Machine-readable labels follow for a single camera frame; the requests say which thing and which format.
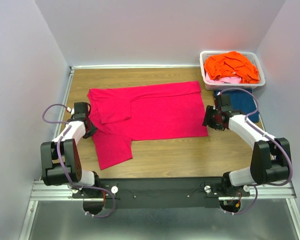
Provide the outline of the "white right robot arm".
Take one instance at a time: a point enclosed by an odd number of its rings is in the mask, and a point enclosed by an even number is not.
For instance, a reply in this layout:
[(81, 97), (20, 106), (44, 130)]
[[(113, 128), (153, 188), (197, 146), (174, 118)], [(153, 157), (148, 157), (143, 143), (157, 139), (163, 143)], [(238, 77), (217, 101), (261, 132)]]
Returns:
[(286, 138), (267, 133), (230, 106), (207, 106), (202, 125), (218, 131), (230, 130), (252, 149), (249, 167), (223, 174), (219, 189), (224, 195), (231, 196), (243, 186), (280, 187), (291, 181), (293, 167), (290, 143)]

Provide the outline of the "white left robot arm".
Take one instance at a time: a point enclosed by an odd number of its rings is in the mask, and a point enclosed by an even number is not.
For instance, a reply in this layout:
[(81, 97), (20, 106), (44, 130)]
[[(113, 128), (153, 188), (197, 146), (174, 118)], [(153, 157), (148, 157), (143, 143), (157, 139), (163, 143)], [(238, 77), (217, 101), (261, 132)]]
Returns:
[(91, 198), (100, 194), (100, 178), (96, 172), (82, 168), (77, 148), (81, 139), (91, 137), (96, 130), (88, 113), (74, 113), (57, 137), (41, 144), (42, 179), (45, 185), (69, 185), (73, 189), (83, 189)]

